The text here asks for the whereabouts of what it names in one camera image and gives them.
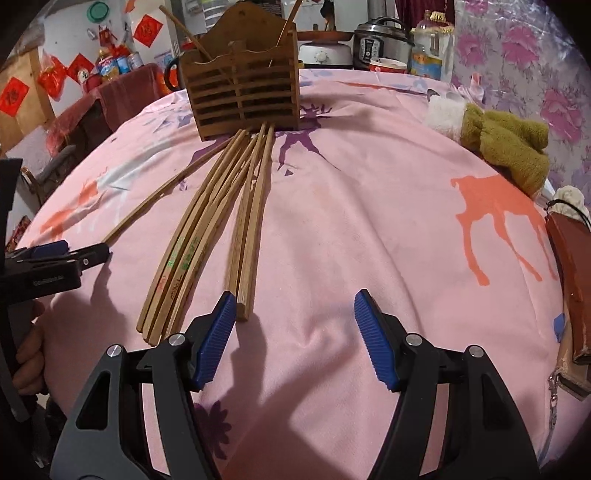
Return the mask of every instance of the wooden board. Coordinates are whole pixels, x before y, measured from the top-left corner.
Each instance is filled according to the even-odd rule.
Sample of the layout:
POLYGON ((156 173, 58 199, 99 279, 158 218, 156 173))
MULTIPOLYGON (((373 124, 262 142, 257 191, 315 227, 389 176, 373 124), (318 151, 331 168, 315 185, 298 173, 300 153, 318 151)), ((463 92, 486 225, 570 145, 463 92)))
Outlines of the wooden board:
POLYGON ((36 49, 19 56, 0 72, 0 92, 12 77, 30 88, 16 117, 0 112, 0 144, 3 152, 12 149, 36 127, 43 125, 47 128, 55 119, 49 97, 37 83, 39 72, 39 55, 36 49))

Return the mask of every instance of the stuffed toy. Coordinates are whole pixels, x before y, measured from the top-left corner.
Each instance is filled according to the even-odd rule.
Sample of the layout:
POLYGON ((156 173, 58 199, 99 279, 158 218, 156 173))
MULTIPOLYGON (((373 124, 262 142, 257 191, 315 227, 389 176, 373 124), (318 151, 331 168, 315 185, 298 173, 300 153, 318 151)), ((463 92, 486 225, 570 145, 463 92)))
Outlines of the stuffed toy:
POLYGON ((548 146, 546 124, 512 113, 483 111, 459 95, 433 95, 425 125, 508 171, 528 197, 535 199, 544 187, 550 171, 550 160, 543 153, 548 146))

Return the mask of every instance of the wooden stick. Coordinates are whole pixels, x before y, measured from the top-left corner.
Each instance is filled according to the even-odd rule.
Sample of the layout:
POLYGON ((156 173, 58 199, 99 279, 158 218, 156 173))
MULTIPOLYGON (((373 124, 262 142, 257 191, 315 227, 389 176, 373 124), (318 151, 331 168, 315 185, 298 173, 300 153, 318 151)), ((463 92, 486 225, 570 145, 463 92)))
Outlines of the wooden stick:
POLYGON ((287 20, 285 21, 285 25, 283 25, 283 30, 281 30, 281 35, 279 35, 279 40, 277 40, 277 46, 279 46, 281 44, 281 42, 283 40, 285 40, 285 37, 287 36, 287 33, 289 32, 289 30, 291 28, 291 24, 293 23, 294 18, 296 17, 296 13, 301 7, 302 1, 303 0, 295 0, 294 6, 290 12, 290 16, 287 17, 287 20))
POLYGON ((215 213, 215 209, 221 198, 229 190, 231 182, 234 180, 234 177, 236 176, 241 164, 244 163, 243 159, 248 158, 250 155, 250 152, 254 148, 255 142, 256 139, 251 140, 251 143, 245 151, 237 151, 235 153, 233 159, 231 160, 231 164, 233 164, 235 167, 230 172, 230 175, 228 175, 227 183, 224 184, 219 194, 215 198, 212 198, 212 196, 209 197, 209 201, 203 211, 203 214, 200 215, 197 225, 194 225, 193 230, 187 233, 188 242, 186 243, 185 248, 180 252, 178 257, 180 261, 177 261, 176 265, 174 265, 174 268, 170 269, 170 280, 168 281, 167 290, 159 299, 156 309, 154 310, 155 321, 152 332, 144 331, 144 338, 150 345, 157 345, 160 341, 160 338, 163 336, 163 332, 167 330, 170 311, 177 296, 178 289, 187 272, 191 259, 195 254, 195 250, 199 245, 201 237, 203 236, 203 232, 206 230, 209 222, 211 221, 211 218, 215 213))
POLYGON ((207 208, 212 189, 217 183, 219 177, 225 172, 227 165, 232 162, 234 155, 236 155, 236 153, 241 148, 245 137, 246 131, 239 131, 234 136, 233 143, 228 146, 228 148, 224 151, 224 155, 220 156, 215 166, 210 170, 208 176, 203 181, 199 191, 196 194, 196 197, 198 197, 197 201, 193 204, 193 208, 189 213, 185 224, 181 227, 180 234, 177 236, 176 241, 174 241, 174 246, 170 251, 168 260, 161 264, 163 265, 162 269, 157 272, 154 280, 152 281, 152 286, 154 287, 152 297, 149 300, 146 298, 146 303, 144 304, 144 308, 142 309, 142 314, 138 322, 138 330, 141 322, 141 332, 145 340, 149 338, 154 328, 159 329, 160 332, 162 331, 162 327, 157 325, 156 319, 160 310, 160 306, 162 305, 164 298, 168 295, 168 289, 170 288, 173 281, 172 277, 174 272, 178 268, 178 264, 184 255, 185 248, 189 242, 193 229, 198 224, 200 218, 207 208))
MULTIPOLYGON (((237 139, 238 139, 238 134, 236 134, 233 138, 228 139, 222 145, 224 145, 224 147, 226 145, 229 145, 231 147, 234 144, 234 142, 236 142, 237 139)), ((158 288, 158 286, 161 283, 162 274, 164 272, 166 265, 170 261, 171 255, 173 253, 173 249, 177 246, 177 243, 180 241, 180 237, 181 237, 181 234, 183 233, 185 224, 187 223, 187 221, 191 217, 191 213, 193 212, 195 205, 197 205, 197 202, 199 201, 200 197, 202 196, 203 192, 205 191, 206 186, 209 185, 209 183, 211 182, 211 179, 214 178, 214 176, 216 175, 216 171, 219 169, 220 165, 224 162, 224 159, 225 159, 225 152, 222 155, 220 155, 220 157, 217 159, 217 162, 214 163, 212 169, 208 172, 207 176, 205 177, 205 180, 203 180, 201 187, 199 188, 197 193, 193 196, 191 202, 189 203, 187 209, 185 210, 185 213, 184 213, 183 217, 181 218, 181 221, 178 223, 178 226, 177 226, 176 230, 174 231, 173 236, 170 239, 170 242, 168 243, 168 247, 167 247, 166 251, 164 252, 162 260, 160 261, 160 265, 158 266, 158 270, 156 271, 156 273, 154 275, 154 279, 152 280, 152 284, 150 285, 150 289, 148 290, 148 295, 146 296, 146 299, 144 301, 142 311, 139 314, 139 319, 138 319, 138 324, 137 324, 137 329, 139 332, 142 332, 142 330, 144 328, 144 323, 146 321, 148 309, 150 308, 150 304, 152 302, 152 299, 154 298, 154 293, 156 292, 156 289, 158 288)))
POLYGON ((192 173, 194 173, 201 165, 205 164, 212 158, 214 155, 218 154, 222 151, 226 146, 230 143, 231 139, 228 139, 221 144, 219 144, 216 148, 211 149, 205 155, 199 157, 198 160, 192 162, 188 167, 184 168, 180 172, 178 172, 174 177, 169 179, 166 183, 164 183, 158 190, 156 190, 152 195, 146 198, 142 203, 140 203, 135 209, 131 211, 131 213, 126 216, 123 220, 120 221, 119 225, 113 228, 108 235, 103 239, 103 242, 109 245, 112 245, 111 242, 117 239, 117 237, 133 222, 135 222, 145 210, 151 207, 168 189, 173 188, 178 182, 182 179, 188 177, 192 173))
POLYGON ((263 203, 265 201, 265 190, 268 183, 267 170, 271 165, 271 153, 275 143, 275 125, 271 124, 267 132, 265 152, 263 153, 259 174, 256 177, 255 192, 252 198, 252 209, 248 219, 246 230, 246 241, 242 257, 240 271, 240 282, 238 285, 238 319, 248 320, 252 313, 253 283, 256 274, 256 255, 258 250, 258 235, 262 223, 263 203))
MULTIPOLYGON (((203 47, 203 45, 201 45, 201 42, 197 39, 197 37, 195 37, 187 27, 185 27, 183 25, 183 23, 173 15, 173 13, 171 11, 168 10, 168 8, 166 8, 164 5, 160 5, 158 7, 160 9, 160 11, 166 15, 170 20, 172 20, 172 22, 179 27, 182 32, 189 38, 189 40, 191 41, 191 43, 193 45, 195 45, 195 47, 203 54, 203 56, 205 57, 205 59, 207 61, 212 61, 213 57, 207 52, 207 50, 205 50, 205 48, 203 47)), ((229 82, 229 83, 233 83, 232 79, 226 74, 226 72, 224 72, 222 69, 218 70, 219 73, 221 73, 224 78, 229 82)))
POLYGON ((233 168, 230 175, 228 175, 227 182, 223 185, 222 189, 220 190, 216 198, 213 199, 207 205, 207 209, 205 210, 205 212, 203 212, 202 217, 199 219, 199 222, 197 223, 197 226, 195 227, 191 235, 189 244, 187 245, 184 251, 182 262, 180 265, 177 266, 177 269, 174 272, 174 277, 168 294, 164 297, 164 301, 160 306, 158 317, 156 318, 155 323, 156 327, 154 328, 154 331, 148 339, 150 344, 155 345, 156 343, 158 343, 158 341, 160 340, 160 338, 158 337, 158 333, 160 334, 160 336, 162 336, 164 333, 165 338, 170 335, 170 312, 173 308, 173 304, 176 299, 178 289, 180 288, 181 283, 183 282, 183 279, 187 273, 187 269, 189 268, 189 265, 196 253, 197 247, 199 246, 199 243, 201 242, 202 237, 205 231, 207 230, 207 227, 209 226, 217 207, 219 206, 219 203, 223 200, 223 198, 230 190, 231 185, 236 179, 239 170, 246 164, 246 160, 251 155, 255 143, 256 138, 253 138, 247 146, 246 150, 240 155, 240 158, 237 159, 237 162, 235 163, 235 168, 233 168))
POLYGON ((244 250, 245 227, 248 224, 248 217, 251 210, 252 179, 256 165, 261 158, 261 150, 265 141, 266 129, 267 123, 265 122, 262 124, 261 130, 259 131, 256 147, 251 155, 248 173, 246 174, 246 181, 244 182, 244 190, 240 200, 240 206, 238 207, 238 214, 236 216, 234 232, 232 234, 228 270, 226 272, 226 290, 232 292, 235 296, 238 294, 238 281, 242 264, 242 252, 244 250))
POLYGON ((207 226, 207 230, 203 234, 201 241, 199 242, 199 246, 195 252, 195 256, 189 265, 189 269, 187 270, 187 275, 185 276, 183 283, 178 291, 178 296, 176 301, 174 302, 174 308, 170 317, 169 328, 167 331, 167 336, 176 333, 180 330, 182 325, 182 313, 184 309, 184 305, 187 301, 189 293, 193 288, 193 283, 197 279, 199 271, 201 269, 201 265, 207 253, 207 250, 210 247, 210 243, 212 239, 215 237, 215 232, 217 227, 220 225, 221 220, 228 212, 229 206, 232 204, 232 199, 236 196, 240 187, 244 183, 246 179, 246 174, 248 173, 247 164, 242 166, 242 170, 232 182, 232 186, 229 189, 228 193, 225 195, 219 206, 217 207, 215 214, 212 217, 212 221, 207 226))

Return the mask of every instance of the green lid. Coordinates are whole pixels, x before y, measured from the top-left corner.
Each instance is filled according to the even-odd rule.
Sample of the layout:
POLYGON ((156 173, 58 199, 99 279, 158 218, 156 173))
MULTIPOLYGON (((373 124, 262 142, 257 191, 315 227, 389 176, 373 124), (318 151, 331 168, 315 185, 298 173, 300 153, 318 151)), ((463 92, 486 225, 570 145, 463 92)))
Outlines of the green lid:
POLYGON ((88 20, 93 23, 101 23, 109 15, 109 5, 104 2, 95 2, 86 11, 88 20))

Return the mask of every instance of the blue gripper pad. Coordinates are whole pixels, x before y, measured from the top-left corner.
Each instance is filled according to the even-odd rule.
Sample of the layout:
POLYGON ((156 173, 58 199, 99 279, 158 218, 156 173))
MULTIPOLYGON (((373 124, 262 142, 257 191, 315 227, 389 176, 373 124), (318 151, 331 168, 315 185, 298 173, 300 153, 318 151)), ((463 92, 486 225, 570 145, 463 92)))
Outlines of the blue gripper pad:
POLYGON ((366 295, 369 294, 361 290, 355 296, 355 320, 374 365, 375 374, 389 390, 394 390, 398 385, 394 352, 379 324, 378 315, 381 312, 374 311, 366 295))
POLYGON ((228 294, 222 307, 210 327, 201 348, 197 352, 195 375, 193 380, 201 390, 213 380, 224 349, 236 322, 236 297, 228 294))

